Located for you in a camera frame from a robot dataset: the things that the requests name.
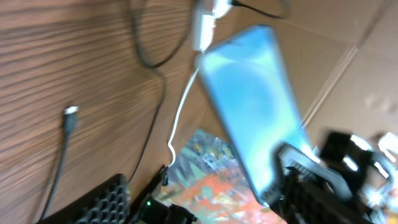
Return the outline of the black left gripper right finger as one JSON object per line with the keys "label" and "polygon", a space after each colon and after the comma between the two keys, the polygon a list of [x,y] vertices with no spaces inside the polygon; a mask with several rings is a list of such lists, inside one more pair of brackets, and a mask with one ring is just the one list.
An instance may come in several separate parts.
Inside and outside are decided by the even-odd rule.
{"label": "black left gripper right finger", "polygon": [[287,223],[371,223],[343,176],[292,145],[271,153],[274,178],[261,200]]}

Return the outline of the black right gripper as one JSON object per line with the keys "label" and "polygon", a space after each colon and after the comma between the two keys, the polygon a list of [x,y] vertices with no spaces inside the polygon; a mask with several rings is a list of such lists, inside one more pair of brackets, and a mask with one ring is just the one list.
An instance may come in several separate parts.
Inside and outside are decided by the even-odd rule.
{"label": "black right gripper", "polygon": [[354,134],[330,131],[319,157],[343,176],[354,195],[385,195],[397,185],[397,166]]}

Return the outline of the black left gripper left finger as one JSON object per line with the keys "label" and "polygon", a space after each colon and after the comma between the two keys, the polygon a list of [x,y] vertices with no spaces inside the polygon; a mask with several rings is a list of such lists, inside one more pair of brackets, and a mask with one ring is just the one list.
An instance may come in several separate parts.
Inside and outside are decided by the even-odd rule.
{"label": "black left gripper left finger", "polygon": [[38,224],[124,223],[130,214],[130,199],[126,177],[116,174]]}

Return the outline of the Samsung Galaxy smartphone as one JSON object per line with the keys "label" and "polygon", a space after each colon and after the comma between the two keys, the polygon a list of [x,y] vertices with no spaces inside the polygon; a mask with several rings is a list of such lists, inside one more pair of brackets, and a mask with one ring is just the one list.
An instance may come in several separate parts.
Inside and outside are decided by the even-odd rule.
{"label": "Samsung Galaxy smartphone", "polygon": [[312,147],[271,26],[255,24],[199,55],[199,77],[256,200],[279,199],[274,153]]}

